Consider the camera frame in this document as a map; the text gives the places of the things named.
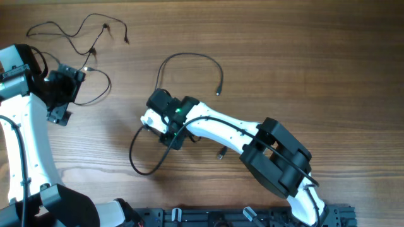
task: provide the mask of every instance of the wooden table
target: wooden table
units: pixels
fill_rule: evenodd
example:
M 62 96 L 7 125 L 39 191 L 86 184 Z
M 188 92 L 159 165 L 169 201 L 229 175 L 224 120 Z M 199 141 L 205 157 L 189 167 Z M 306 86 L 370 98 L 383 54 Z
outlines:
M 30 44 L 72 67 L 77 55 L 64 38 L 25 37 L 27 29 L 56 21 L 74 33 L 98 12 L 128 24 L 89 18 L 73 42 L 88 50 L 109 22 L 88 66 L 106 72 L 112 91 L 89 107 L 70 105 L 67 127 L 49 124 L 56 166 L 66 185 L 94 202 L 122 197 L 133 207 L 286 206 L 268 192 L 221 145 L 203 139 L 171 151 L 156 174 L 141 177 L 128 147 L 141 125 L 157 69 L 176 52 L 199 52 L 223 67 L 223 93 L 215 95 L 219 72 L 200 57 L 167 64 L 162 86 L 182 99 L 189 95 L 238 119 L 279 120 L 312 153 L 312 174 L 327 203 L 350 204 L 360 226 L 404 225 L 404 17 L 399 1 L 230 1 L 2 6 L 0 44 Z M 56 32 L 52 26 L 41 31 Z M 56 63 L 46 57 L 51 69 Z M 106 86 L 88 73 L 78 102 Z M 152 168 L 164 146 L 144 132 L 135 144 L 135 163 Z M 7 206 L 9 182 L 4 136 L 0 147 L 0 200 Z

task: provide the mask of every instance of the robotic arm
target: robotic arm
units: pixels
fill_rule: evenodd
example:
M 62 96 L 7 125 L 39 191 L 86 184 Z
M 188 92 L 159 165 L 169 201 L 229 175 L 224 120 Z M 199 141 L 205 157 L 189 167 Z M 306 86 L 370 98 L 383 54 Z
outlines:
M 267 118 L 262 124 L 237 120 L 195 98 L 186 96 L 179 101 L 165 90 L 156 90 L 146 105 L 149 109 L 141 121 L 160 131 L 160 141 L 164 144 L 180 149 L 187 134 L 212 139 L 238 152 L 240 160 L 262 186 L 288 200 L 298 220 L 311 226 L 322 215 L 324 202 L 311 187 L 313 182 L 280 158 L 283 156 L 309 175 L 311 154 L 276 120 Z M 179 134 L 184 125 L 187 133 Z M 275 142 L 278 154 L 268 159 L 264 152 Z
M 65 187 L 57 172 L 47 121 L 62 126 L 68 123 L 71 113 L 67 107 L 75 100 L 85 74 L 61 64 L 44 80 L 47 69 L 41 72 L 28 45 L 0 50 L 0 63 L 0 115 L 14 123 L 0 120 L 10 167 L 10 205 L 0 211 L 0 226 L 21 226 L 24 215 L 26 226 L 117 226 L 126 221 L 141 222 L 122 199 L 95 205 L 87 196 Z M 21 141 L 15 130 L 21 134 Z M 20 143 L 24 152 L 20 152 Z M 48 213 L 36 217 L 40 206 Z
M 0 210 L 0 227 L 21 226 L 24 218 L 26 226 L 214 227 L 224 219 L 251 226 L 241 222 L 246 219 L 239 217 L 239 211 L 134 210 L 122 199 L 94 204 L 65 187 L 52 158 L 46 124 L 68 123 L 68 105 L 75 101 L 85 73 L 61 64 L 45 79 L 47 67 L 40 70 L 31 48 L 12 45 L 0 50 L 0 124 L 10 165 L 9 206 Z M 288 200 L 291 213 L 299 220 L 297 225 L 289 225 L 290 215 L 283 211 L 279 215 L 268 210 L 255 213 L 248 207 L 243 213 L 256 226 L 264 226 L 258 217 L 266 218 L 269 226 L 356 226 L 353 208 L 325 205 L 317 196 L 312 187 L 317 182 L 310 176 L 310 152 L 279 122 L 270 118 L 262 124 L 237 120 L 195 98 L 172 98 L 165 90 L 156 90 L 146 105 L 141 121 L 161 132 L 162 143 L 180 149 L 188 136 L 201 136 L 233 149 L 262 186 Z M 273 152 L 269 159 L 264 155 L 267 149 Z M 37 216 L 40 206 L 48 213 Z

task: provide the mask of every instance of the cable plug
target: cable plug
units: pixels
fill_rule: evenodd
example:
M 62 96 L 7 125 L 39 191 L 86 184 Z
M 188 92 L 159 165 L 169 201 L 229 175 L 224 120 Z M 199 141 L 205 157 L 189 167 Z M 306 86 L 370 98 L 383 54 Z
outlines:
M 92 67 L 84 67 L 85 71 L 94 71 L 94 69 Z
M 222 85 L 219 85 L 219 87 L 216 90 L 216 95 L 219 96 L 222 92 Z
M 219 159 L 219 160 L 223 159 L 223 156 L 225 156 L 226 152 L 227 152 L 227 147 L 224 146 L 224 147 L 219 151 L 219 153 L 218 153 L 218 155 L 217 155 L 217 159 Z

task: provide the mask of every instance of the black cable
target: black cable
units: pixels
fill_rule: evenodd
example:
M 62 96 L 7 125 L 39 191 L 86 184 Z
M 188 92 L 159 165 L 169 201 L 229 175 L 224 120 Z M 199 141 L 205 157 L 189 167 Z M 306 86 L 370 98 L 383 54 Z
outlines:
M 189 135 L 189 139 L 192 141 L 192 143 L 197 143 L 202 139 L 202 137 L 199 136 L 198 140 L 195 140 L 192 135 Z
M 17 141 L 18 141 L 18 147 L 20 148 L 20 161 L 21 161 L 21 174 L 22 174 L 22 185 L 23 185 L 23 212 L 21 215 L 21 226 L 25 227 L 27 225 L 27 199 L 28 199 L 28 184 L 29 184 L 29 179 L 28 179 L 28 172 L 27 172 L 27 163 L 25 162 L 25 149 L 23 145 L 23 139 L 22 135 L 20 132 L 20 128 L 18 127 L 15 122 L 13 122 L 11 119 L 9 119 L 6 116 L 0 115 L 0 119 L 5 120 L 11 125 L 11 128 L 14 130 Z
M 104 74 L 105 77 L 108 79 L 108 86 L 107 86 L 107 88 L 101 93 L 101 95 L 97 96 L 96 98 L 94 98 L 94 99 L 92 99 L 92 100 L 90 100 L 90 101 L 88 101 L 88 102 L 85 102 L 85 103 L 76 103 L 76 102 L 73 102 L 74 104 L 76 104 L 76 105 L 78 105 L 78 106 L 85 106 L 85 105 L 91 104 L 91 103 L 95 102 L 96 100 L 98 100 L 98 99 L 99 99 L 103 94 L 105 94 L 108 90 L 112 89 L 112 81 L 111 81 L 111 79 L 109 78 L 109 76 L 108 76 L 105 72 L 103 72 L 103 71 L 101 71 L 101 70 L 98 70 L 98 69 L 93 69 L 93 68 L 91 68 L 91 67 L 87 67 L 87 68 L 86 68 L 86 71 L 97 71 L 97 72 L 99 72 L 99 73 Z
M 49 34 L 55 34 L 55 33 L 34 33 L 34 34 L 30 34 L 30 31 L 31 31 L 32 29 L 34 29 L 34 28 L 36 28 L 36 27 L 38 27 L 38 26 L 42 26 L 42 25 L 46 25 L 46 24 L 50 23 L 50 24 L 53 24 L 53 25 L 57 26 L 58 29 L 63 33 L 63 35 L 64 35 L 65 37 L 71 37 L 71 38 L 73 38 L 73 37 L 77 36 L 77 34 L 80 32 L 80 30 L 81 30 L 81 28 L 83 27 L 84 22 L 87 20 L 87 18 L 89 18 L 90 16 L 93 16 L 93 15 L 104 16 L 104 17 L 107 17 L 107 18 L 110 18 L 110 19 L 113 19 L 113 20 L 116 20 L 116 21 L 122 23 L 122 24 L 125 26 L 125 37 L 124 37 L 124 41 L 125 41 L 127 44 L 129 44 L 129 40 L 128 40 L 128 27 L 126 26 L 125 22 L 123 22 L 123 21 L 121 21 L 121 20 L 119 20 L 119 19 L 117 19 L 117 18 L 113 18 L 113 17 L 111 17 L 111 16 L 103 15 L 103 14 L 101 14 L 101 13 L 91 13 L 91 14 L 89 14 L 89 15 L 83 20 L 83 22 L 81 22 L 81 25 L 80 25 L 79 29 L 78 29 L 77 32 L 76 32 L 75 34 L 73 34 L 73 35 L 69 35 L 69 34 L 67 34 L 66 32 L 64 32 L 63 29 L 62 29 L 56 22 L 47 21 L 47 22 L 44 22 L 44 23 L 40 23 L 40 24 L 38 24 L 38 25 L 34 25 L 34 26 L 32 26 L 31 28 L 29 28 L 28 31 L 27 31 L 26 36 L 27 36 L 27 37 L 31 37 L 31 36 L 33 36 L 33 35 L 49 35 Z
M 240 127 L 235 126 L 234 124 L 231 124 L 227 121 L 224 121 L 222 119 L 218 119 L 215 117 L 209 117 L 209 116 L 202 116 L 202 117 L 196 117 L 194 119 L 191 119 L 190 121 L 186 122 L 178 131 L 177 134 L 175 134 L 175 136 L 172 138 L 171 143 L 169 144 L 169 146 L 167 147 L 167 150 L 165 151 L 165 153 L 162 156 L 162 159 L 158 162 L 158 164 L 154 167 L 154 169 L 152 169 L 150 172 L 148 173 L 143 173 L 140 172 L 133 164 L 132 161 L 132 147 L 134 144 L 135 139 L 137 138 L 138 134 L 140 133 L 140 131 L 142 130 L 142 127 L 137 131 L 137 133 L 135 134 L 135 136 L 133 137 L 131 146 L 129 148 L 129 161 L 131 162 L 131 165 L 133 167 L 133 169 L 136 171 L 136 173 L 139 173 L 140 175 L 151 175 L 152 173 L 154 173 L 156 170 L 158 170 L 158 168 L 160 168 L 160 166 L 162 165 L 164 159 L 167 157 L 168 153 L 170 152 L 171 147 L 173 146 L 173 144 L 175 143 L 177 137 L 179 136 L 179 134 L 187 127 L 187 125 L 189 125 L 192 122 L 195 122 L 197 120 L 215 120 L 217 122 L 223 123 L 229 127 L 232 127 L 233 129 L 240 131 L 242 134 L 247 135 L 249 137 L 251 137 L 253 140 L 255 140 L 256 142 L 260 143 L 261 145 L 263 145 L 264 147 L 266 147 L 267 149 L 270 149 L 274 154 L 276 154 L 279 158 L 281 158 L 284 162 L 286 162 L 286 164 L 290 165 L 291 167 L 293 167 L 296 171 L 298 171 L 301 175 L 303 175 L 304 177 L 306 177 L 307 179 L 309 179 L 315 186 L 319 187 L 318 182 L 313 179 L 312 177 L 310 177 L 304 170 L 302 170 L 300 167 L 298 167 L 295 163 L 292 163 L 291 161 L 289 161 L 286 157 L 284 157 L 284 155 L 282 155 L 281 153 L 279 153 L 275 148 L 272 148 L 271 146 L 267 145 L 264 141 L 258 139 L 256 136 L 252 135 L 251 133 L 245 131 L 244 129 L 241 129 Z
M 90 58 L 90 55 L 91 55 L 91 53 L 89 53 L 89 54 L 87 55 L 87 58 L 86 58 L 86 60 L 84 61 L 84 64 L 78 69 L 79 71 L 82 70 L 82 69 L 84 68 L 84 66 L 87 64 L 87 61 L 88 61 L 88 58 Z
M 305 191 L 307 192 L 307 194 L 309 195 L 309 198 L 310 198 L 311 202 L 314 204 L 314 209 L 316 210 L 316 217 L 317 217 L 316 227 L 320 227 L 320 226 L 321 226 L 321 223 L 320 223 L 321 220 L 320 220 L 319 208 L 318 208 L 318 206 L 317 206 L 316 201 L 314 200 L 313 195 L 312 195 L 311 192 L 310 192 L 310 188 L 311 188 L 311 187 L 316 187 L 316 185 L 314 185 L 314 184 L 306 185 L 306 186 L 304 186 L 304 190 L 305 190 Z
M 69 41 L 70 45 L 73 47 L 74 51 L 75 51 L 77 54 L 79 54 L 79 55 L 86 55 L 86 54 L 88 54 L 88 53 L 92 53 L 92 54 L 95 53 L 94 45 L 97 43 L 98 38 L 100 38 L 101 34 L 103 34 L 103 32 L 104 32 L 104 29 L 107 28 L 107 27 L 108 27 L 107 24 L 103 24 L 102 30 L 101 30 L 101 32 L 99 33 L 99 35 L 96 37 L 96 39 L 95 39 L 93 45 L 88 49 L 88 51 L 83 52 L 83 53 L 79 52 L 79 51 L 77 50 L 77 48 L 74 46 L 74 43 L 71 41 L 71 39 L 70 39 L 69 37 L 65 36 L 65 35 L 58 34 L 58 33 L 41 33 L 41 35 L 59 35 L 59 36 L 65 37 L 65 38 Z
M 51 54 L 49 52 L 45 52 L 45 51 L 41 51 L 40 53 L 47 54 L 47 55 L 51 56 L 57 62 L 58 65 L 61 64 L 61 61 L 57 57 L 55 57 L 53 54 Z
M 39 76 L 41 78 L 45 78 L 48 75 L 48 65 L 46 64 L 45 57 L 36 47 L 30 46 L 30 48 L 33 49 L 34 51 L 36 51 L 39 54 L 39 56 L 42 58 L 42 61 L 44 62 L 44 70 L 40 73 Z
M 222 87 L 223 87 L 223 69 L 222 69 L 222 67 L 220 66 L 220 64 L 219 64 L 216 60 L 214 60 L 212 57 L 210 57 L 210 56 L 208 56 L 208 55 L 206 55 L 206 54 L 187 53 L 187 52 L 176 53 L 176 54 L 170 55 L 170 56 L 168 56 L 168 58 L 166 58 L 166 59 L 163 61 L 163 63 L 160 65 L 160 68 L 158 68 L 157 79 L 156 79 L 156 85 L 155 85 L 155 87 L 154 87 L 154 90 L 157 89 L 157 86 L 158 86 L 158 79 L 159 79 L 159 77 L 160 77 L 160 71 L 162 70 L 162 68 L 165 67 L 165 65 L 168 63 L 168 61 L 169 61 L 171 58 L 173 58 L 173 57 L 175 57 L 175 56 L 178 56 L 178 55 L 196 55 L 196 56 L 205 57 L 205 58 L 207 58 L 207 59 L 213 61 L 213 62 L 217 65 L 217 67 L 219 68 L 219 70 L 220 70 L 220 83 L 219 83 L 219 86 L 218 86 L 218 88 L 217 88 L 217 90 L 216 90 L 216 95 L 220 95 L 220 93 L 222 92 Z

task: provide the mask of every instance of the black plastic bracket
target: black plastic bracket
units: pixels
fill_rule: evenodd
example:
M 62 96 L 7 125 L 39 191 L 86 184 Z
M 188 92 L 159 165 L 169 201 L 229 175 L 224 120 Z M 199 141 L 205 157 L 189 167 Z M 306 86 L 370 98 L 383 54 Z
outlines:
M 84 78 L 85 73 L 64 64 L 61 64 L 57 71 L 49 73 L 50 84 L 58 87 L 59 91 L 49 98 L 52 100 L 51 102 L 47 102 L 48 121 L 61 126 L 67 125 L 71 115 L 71 112 L 67 111 L 68 105 L 76 100 Z
M 160 135 L 160 142 L 168 146 L 178 130 L 184 125 L 186 115 L 189 111 L 199 103 L 195 98 L 185 96 L 182 101 L 177 98 L 172 98 L 163 89 L 157 89 L 149 97 L 146 106 L 162 116 L 162 122 L 168 126 L 168 131 Z M 177 136 L 177 139 L 172 145 L 172 149 L 181 149 L 182 144 L 189 134 L 182 133 Z
M 280 154 L 306 173 L 311 171 L 310 152 L 281 123 L 267 118 L 257 128 L 258 139 L 270 146 L 276 142 L 278 146 L 275 149 Z M 265 150 L 266 147 L 262 144 L 252 141 L 243 147 L 240 160 L 256 180 L 275 195 L 281 198 L 295 196 L 303 179 L 302 175 L 275 154 L 268 159 L 264 154 Z

